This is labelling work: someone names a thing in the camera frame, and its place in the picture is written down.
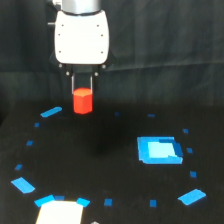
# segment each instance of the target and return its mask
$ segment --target black background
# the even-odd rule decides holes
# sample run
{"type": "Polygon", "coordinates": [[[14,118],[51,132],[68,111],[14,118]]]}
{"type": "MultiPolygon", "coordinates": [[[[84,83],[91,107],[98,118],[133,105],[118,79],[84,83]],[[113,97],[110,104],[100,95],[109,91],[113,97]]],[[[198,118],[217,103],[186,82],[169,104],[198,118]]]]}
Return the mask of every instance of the black background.
{"type": "MultiPolygon", "coordinates": [[[[222,0],[103,0],[117,64],[99,77],[95,99],[223,105],[222,0]]],[[[0,118],[17,100],[70,100],[70,80],[48,63],[55,12],[44,0],[0,1],[0,118]]],[[[91,68],[78,71],[89,86],[91,68]]]]}

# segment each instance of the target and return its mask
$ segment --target black tabletop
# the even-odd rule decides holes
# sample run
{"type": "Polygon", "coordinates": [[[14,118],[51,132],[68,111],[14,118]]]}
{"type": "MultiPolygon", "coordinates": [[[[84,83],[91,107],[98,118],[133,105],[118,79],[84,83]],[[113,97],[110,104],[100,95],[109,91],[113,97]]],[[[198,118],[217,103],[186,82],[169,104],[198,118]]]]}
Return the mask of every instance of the black tabletop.
{"type": "Polygon", "coordinates": [[[102,104],[77,115],[67,103],[19,103],[0,128],[0,223],[35,223],[34,201],[48,195],[89,200],[82,224],[223,223],[223,136],[222,108],[102,104]],[[55,106],[62,111],[40,116],[55,106]],[[173,136],[181,144],[183,164],[139,161],[137,137],[142,136],[173,136]],[[17,164],[21,170],[15,170],[17,164]],[[20,177],[35,190],[19,191],[11,181],[20,177]],[[206,197],[189,206],[178,200],[194,189],[206,197]],[[112,206],[104,206],[107,198],[112,206]],[[150,207],[152,199],[156,208],[150,207]]]}

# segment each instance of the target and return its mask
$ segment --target black table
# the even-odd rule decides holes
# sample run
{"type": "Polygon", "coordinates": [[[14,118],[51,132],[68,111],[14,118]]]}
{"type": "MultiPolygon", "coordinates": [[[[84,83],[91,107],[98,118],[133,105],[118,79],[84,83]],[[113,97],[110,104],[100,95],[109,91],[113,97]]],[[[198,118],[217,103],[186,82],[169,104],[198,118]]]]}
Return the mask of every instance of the black table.
{"type": "Polygon", "coordinates": [[[90,200],[82,224],[223,223],[223,136],[223,108],[95,105],[92,114],[82,116],[73,114],[69,103],[18,103],[0,129],[0,223],[35,223],[34,201],[51,194],[90,200]],[[40,116],[55,106],[63,110],[40,116]],[[139,161],[141,136],[174,136],[183,164],[139,161]],[[23,165],[19,171],[17,164],[23,165]],[[196,179],[190,171],[197,172],[196,179]],[[11,183],[19,177],[35,190],[20,192],[11,183]],[[190,206],[177,199],[193,189],[207,197],[190,206]],[[113,199],[111,207],[104,206],[106,198],[113,199]],[[149,206],[151,199],[156,208],[149,206]]]}

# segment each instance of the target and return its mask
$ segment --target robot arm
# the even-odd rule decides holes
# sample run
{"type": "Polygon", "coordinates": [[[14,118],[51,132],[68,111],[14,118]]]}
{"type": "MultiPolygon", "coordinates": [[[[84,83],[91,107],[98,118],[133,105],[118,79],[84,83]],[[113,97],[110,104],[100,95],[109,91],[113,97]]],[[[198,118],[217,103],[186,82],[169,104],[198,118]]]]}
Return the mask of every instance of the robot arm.
{"type": "Polygon", "coordinates": [[[52,0],[57,11],[55,49],[50,62],[72,80],[74,93],[75,65],[92,65],[93,93],[100,69],[114,64],[116,59],[109,46],[109,27],[100,0],[52,0]]]}

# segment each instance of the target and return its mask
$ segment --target white robot body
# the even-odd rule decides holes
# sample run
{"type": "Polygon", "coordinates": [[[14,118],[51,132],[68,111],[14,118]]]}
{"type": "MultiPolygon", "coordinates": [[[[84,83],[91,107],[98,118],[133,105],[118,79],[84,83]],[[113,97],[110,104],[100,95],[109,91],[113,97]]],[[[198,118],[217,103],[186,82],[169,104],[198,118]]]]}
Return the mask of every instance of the white robot body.
{"type": "Polygon", "coordinates": [[[73,16],[59,11],[55,23],[55,55],[63,64],[103,64],[109,52],[106,13],[73,16]]]}
{"type": "Polygon", "coordinates": [[[72,14],[94,13],[101,10],[100,0],[61,0],[61,9],[72,14]]]}

